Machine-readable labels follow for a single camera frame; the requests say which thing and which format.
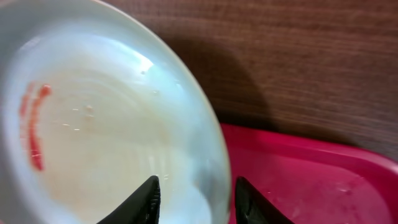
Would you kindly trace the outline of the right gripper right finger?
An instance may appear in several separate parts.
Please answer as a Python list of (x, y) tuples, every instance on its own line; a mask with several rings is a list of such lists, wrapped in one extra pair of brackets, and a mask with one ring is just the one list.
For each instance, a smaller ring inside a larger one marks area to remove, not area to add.
[(237, 224), (294, 224), (241, 176), (236, 179), (234, 207)]

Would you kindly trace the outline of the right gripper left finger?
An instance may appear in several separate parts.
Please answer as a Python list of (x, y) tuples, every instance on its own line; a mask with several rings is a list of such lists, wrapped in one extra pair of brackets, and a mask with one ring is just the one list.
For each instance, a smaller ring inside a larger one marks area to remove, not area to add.
[(98, 224), (158, 224), (160, 203), (159, 178), (152, 175)]

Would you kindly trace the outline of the light blue plate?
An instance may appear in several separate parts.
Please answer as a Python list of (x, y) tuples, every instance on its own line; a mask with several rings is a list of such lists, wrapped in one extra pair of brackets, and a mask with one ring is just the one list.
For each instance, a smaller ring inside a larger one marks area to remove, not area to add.
[(161, 223), (227, 223), (231, 171), (198, 82), (103, 1), (1, 2), (1, 222), (98, 223), (150, 176)]

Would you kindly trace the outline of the red plastic tray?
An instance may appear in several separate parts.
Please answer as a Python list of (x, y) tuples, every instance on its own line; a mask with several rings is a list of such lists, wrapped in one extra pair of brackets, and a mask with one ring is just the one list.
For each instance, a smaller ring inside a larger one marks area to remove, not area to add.
[(233, 177), (294, 223), (397, 223), (397, 163), (357, 147), (223, 124)]

